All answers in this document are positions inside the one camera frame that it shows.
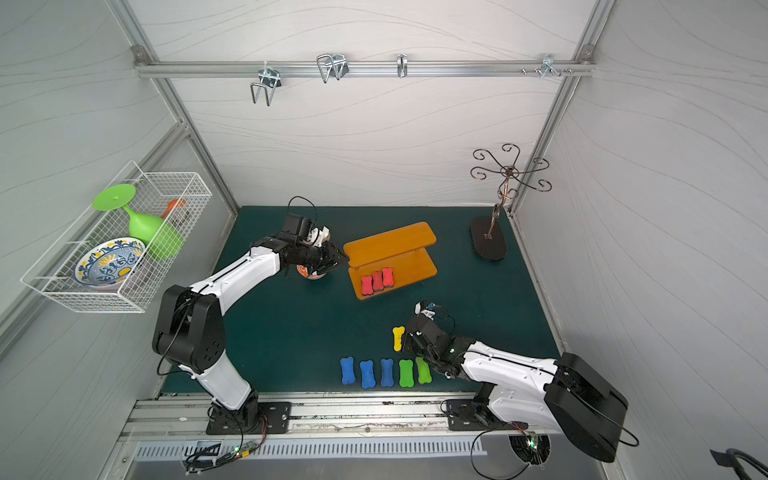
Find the green eraser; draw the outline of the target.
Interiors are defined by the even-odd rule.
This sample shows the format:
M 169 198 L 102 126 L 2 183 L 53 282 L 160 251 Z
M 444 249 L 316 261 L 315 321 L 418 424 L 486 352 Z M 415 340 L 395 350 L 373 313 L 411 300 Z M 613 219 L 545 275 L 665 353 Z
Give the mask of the green eraser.
M 414 381 L 414 362 L 410 359 L 401 359 L 399 366 L 399 386 L 401 388 L 413 388 Z
M 415 363 L 418 372 L 418 382 L 421 385 L 430 384 L 432 382 L 432 376 L 429 364 L 422 357 L 417 357 Z

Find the red eraser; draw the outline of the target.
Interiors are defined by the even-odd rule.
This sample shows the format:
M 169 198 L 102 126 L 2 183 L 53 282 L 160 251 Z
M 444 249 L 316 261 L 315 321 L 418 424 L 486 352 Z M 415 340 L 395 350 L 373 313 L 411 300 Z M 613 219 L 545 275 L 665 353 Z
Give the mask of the red eraser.
M 374 281 L 371 275 L 365 275 L 361 278 L 361 294 L 363 297 L 374 294 Z
M 373 291 L 374 292 L 380 292 L 383 291 L 384 281 L 383 281 L 383 273 L 381 271 L 374 271 L 372 274 L 372 285 L 373 285 Z
M 383 267 L 381 272 L 383 286 L 385 288 L 393 288 L 395 285 L 394 270 L 391 267 Z

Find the blue eraser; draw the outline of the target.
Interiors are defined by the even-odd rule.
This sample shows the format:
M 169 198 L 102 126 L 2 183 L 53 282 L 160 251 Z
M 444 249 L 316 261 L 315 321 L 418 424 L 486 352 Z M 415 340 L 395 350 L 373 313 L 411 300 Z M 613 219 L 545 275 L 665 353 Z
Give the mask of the blue eraser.
M 341 368 L 341 383 L 343 385 L 352 385 L 356 382 L 355 361 L 352 356 L 341 358 L 339 361 Z
M 365 360 L 359 363 L 361 372 L 361 386 L 363 389 L 372 389 L 376 387 L 376 379 L 374 373 L 374 362 L 372 360 Z
M 380 385 L 383 388 L 394 386 L 394 361 L 389 358 L 380 360 L 381 378 Z

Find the orange two-tier shelf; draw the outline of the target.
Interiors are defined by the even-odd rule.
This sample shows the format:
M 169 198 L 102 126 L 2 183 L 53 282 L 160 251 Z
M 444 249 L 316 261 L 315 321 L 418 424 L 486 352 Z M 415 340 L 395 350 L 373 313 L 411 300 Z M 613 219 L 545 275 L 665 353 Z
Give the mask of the orange two-tier shelf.
M 345 244 L 348 274 L 357 299 L 367 300 L 436 276 L 437 267 L 427 251 L 436 242 L 431 227 L 426 222 L 418 222 Z M 383 267 L 394 270 L 394 287 L 363 297 L 361 278 L 372 276 Z

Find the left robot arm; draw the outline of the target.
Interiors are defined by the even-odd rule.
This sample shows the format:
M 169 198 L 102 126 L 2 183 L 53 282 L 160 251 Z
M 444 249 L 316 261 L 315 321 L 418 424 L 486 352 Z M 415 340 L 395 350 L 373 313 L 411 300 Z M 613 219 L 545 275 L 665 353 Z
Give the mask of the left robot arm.
M 284 268 L 302 266 L 311 275 L 323 276 L 348 260 L 329 240 L 307 244 L 263 238 L 207 279 L 169 287 L 161 298 L 152 349 L 211 395 L 218 418 L 251 429 L 258 418 L 258 394 L 228 358 L 224 315 Z

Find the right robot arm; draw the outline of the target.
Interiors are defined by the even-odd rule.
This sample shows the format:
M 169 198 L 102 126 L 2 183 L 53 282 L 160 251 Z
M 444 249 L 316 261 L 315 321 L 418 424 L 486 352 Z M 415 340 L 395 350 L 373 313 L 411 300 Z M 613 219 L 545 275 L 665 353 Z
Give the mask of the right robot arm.
M 474 423 L 551 429 L 588 456 L 615 461 L 628 400 L 578 355 L 520 356 L 451 335 L 424 315 L 404 327 L 402 348 L 439 375 L 481 385 L 471 403 Z

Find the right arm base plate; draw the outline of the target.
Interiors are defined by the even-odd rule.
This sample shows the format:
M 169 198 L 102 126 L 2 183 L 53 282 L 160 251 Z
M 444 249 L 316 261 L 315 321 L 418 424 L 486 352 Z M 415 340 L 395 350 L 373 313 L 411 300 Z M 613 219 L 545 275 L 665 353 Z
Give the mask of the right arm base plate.
M 448 429 L 454 432 L 511 430 L 525 431 L 526 422 L 505 422 L 485 406 L 470 399 L 448 399 L 440 404 L 442 414 L 447 418 Z

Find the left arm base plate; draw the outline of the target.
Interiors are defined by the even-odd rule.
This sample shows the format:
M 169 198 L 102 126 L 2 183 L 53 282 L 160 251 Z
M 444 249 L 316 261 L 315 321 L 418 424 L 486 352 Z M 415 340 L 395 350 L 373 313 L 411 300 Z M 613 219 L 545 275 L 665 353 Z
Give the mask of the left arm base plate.
M 285 434 L 289 429 L 290 402 L 246 402 L 239 410 L 228 410 L 213 402 L 208 409 L 207 435 Z

